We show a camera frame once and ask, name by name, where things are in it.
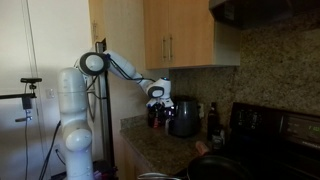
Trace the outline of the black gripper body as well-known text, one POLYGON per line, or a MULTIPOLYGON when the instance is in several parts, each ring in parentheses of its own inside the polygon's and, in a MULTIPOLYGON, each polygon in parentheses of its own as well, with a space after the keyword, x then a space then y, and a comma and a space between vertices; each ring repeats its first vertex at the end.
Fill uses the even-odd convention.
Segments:
POLYGON ((148 109, 148 126, 158 128, 165 124, 166 115, 165 108, 162 105, 156 104, 148 109))

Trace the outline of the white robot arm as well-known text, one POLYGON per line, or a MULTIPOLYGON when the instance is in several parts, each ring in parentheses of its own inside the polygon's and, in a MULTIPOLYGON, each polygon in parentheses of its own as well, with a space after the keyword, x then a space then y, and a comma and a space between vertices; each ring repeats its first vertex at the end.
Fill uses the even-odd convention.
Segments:
POLYGON ((92 130, 87 121, 88 87, 86 77, 105 71, 137 83, 150 98, 147 107, 156 104, 171 107, 171 81, 144 78, 124 57, 112 50, 87 52, 74 67, 63 68, 58 74, 58 99, 64 140, 67 180, 94 180, 92 161, 92 130))

